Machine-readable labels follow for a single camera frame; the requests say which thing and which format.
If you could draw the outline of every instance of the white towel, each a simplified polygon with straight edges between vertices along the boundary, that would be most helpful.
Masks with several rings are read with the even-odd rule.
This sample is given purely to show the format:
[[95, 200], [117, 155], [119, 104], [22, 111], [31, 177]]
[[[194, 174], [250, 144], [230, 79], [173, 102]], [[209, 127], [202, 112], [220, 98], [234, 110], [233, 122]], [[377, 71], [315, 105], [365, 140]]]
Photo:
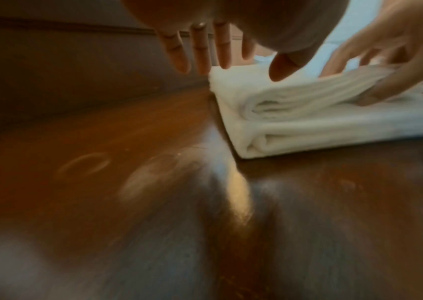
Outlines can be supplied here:
[[391, 69], [368, 66], [324, 79], [298, 72], [273, 83], [268, 67], [214, 67], [210, 73], [226, 131], [242, 158], [423, 136], [423, 84], [390, 102], [351, 103]]

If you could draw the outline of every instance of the towel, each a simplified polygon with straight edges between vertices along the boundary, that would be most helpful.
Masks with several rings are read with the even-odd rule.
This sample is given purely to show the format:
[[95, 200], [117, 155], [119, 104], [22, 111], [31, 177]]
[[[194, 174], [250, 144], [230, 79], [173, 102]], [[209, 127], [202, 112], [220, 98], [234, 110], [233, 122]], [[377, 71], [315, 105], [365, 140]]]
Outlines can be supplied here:
[[367, 66], [323, 79], [301, 71], [274, 83], [268, 67], [213, 67], [209, 76], [228, 136], [242, 158], [423, 136], [423, 84], [389, 102], [353, 104], [393, 69]]

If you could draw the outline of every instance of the white object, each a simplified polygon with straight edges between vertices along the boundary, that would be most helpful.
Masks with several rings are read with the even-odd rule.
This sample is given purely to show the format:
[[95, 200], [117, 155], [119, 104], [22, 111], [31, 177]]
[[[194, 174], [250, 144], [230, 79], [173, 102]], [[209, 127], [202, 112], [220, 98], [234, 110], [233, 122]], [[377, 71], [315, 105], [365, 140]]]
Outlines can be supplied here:
[[368, 66], [325, 79], [297, 72], [273, 83], [267, 65], [213, 67], [210, 87], [236, 152], [250, 159], [422, 136], [423, 85], [391, 102], [351, 103], [391, 72]]

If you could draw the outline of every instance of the fingernail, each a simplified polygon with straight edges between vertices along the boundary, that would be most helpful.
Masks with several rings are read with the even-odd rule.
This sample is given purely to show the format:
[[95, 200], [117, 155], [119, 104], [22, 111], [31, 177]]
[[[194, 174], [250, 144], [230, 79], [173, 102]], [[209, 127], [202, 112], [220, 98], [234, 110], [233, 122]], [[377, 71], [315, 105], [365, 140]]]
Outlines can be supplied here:
[[358, 100], [356, 102], [356, 104], [358, 106], [369, 106], [369, 105], [372, 105], [372, 104], [375, 104], [375, 103], [378, 103], [378, 102], [380, 102], [380, 100], [378, 98], [372, 97], [372, 96], [366, 96], [366, 97], [363, 97], [362, 99]]

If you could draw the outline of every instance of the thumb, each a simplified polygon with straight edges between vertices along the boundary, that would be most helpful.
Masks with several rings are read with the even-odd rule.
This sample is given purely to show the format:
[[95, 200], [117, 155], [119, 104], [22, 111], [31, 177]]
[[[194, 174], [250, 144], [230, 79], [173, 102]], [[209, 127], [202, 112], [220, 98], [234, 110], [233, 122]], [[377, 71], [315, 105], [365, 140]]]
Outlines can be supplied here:
[[281, 81], [286, 77], [297, 72], [314, 57], [317, 50], [323, 44], [322, 42], [315, 43], [303, 50], [291, 53], [278, 53], [272, 60], [269, 66], [269, 77], [272, 81]]
[[358, 104], [371, 105], [401, 94], [423, 82], [423, 47], [406, 64], [370, 88]]

